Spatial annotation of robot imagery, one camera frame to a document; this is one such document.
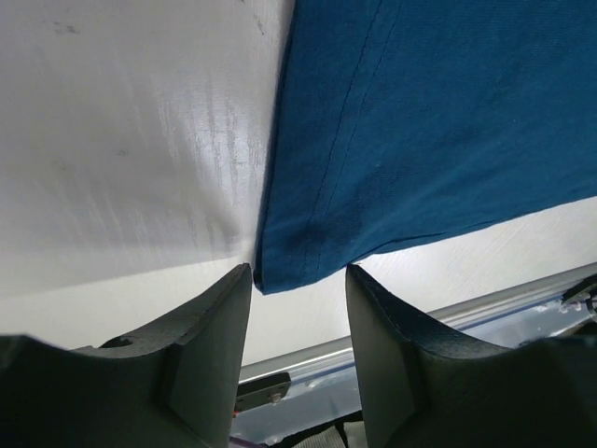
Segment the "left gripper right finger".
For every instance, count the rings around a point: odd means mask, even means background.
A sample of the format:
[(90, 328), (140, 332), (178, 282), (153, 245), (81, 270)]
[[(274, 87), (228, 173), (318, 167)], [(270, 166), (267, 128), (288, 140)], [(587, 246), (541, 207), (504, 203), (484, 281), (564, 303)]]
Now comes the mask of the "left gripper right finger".
[(510, 349), (453, 329), (346, 271), (354, 362), (371, 447), (592, 447), (596, 339)]

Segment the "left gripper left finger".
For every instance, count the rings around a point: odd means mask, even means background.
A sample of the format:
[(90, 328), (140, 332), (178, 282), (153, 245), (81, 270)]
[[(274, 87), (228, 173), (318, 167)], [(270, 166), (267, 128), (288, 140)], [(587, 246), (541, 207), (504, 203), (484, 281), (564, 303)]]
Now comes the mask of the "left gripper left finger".
[(98, 347), (1, 340), (5, 447), (225, 447), (251, 302), (241, 264)]

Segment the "blue t-shirt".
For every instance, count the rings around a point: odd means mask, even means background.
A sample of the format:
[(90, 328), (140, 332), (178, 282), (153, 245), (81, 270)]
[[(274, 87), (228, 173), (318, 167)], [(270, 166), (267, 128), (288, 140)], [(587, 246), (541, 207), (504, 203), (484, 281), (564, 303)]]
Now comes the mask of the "blue t-shirt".
[(262, 293), (595, 193), (594, 2), (295, 4)]

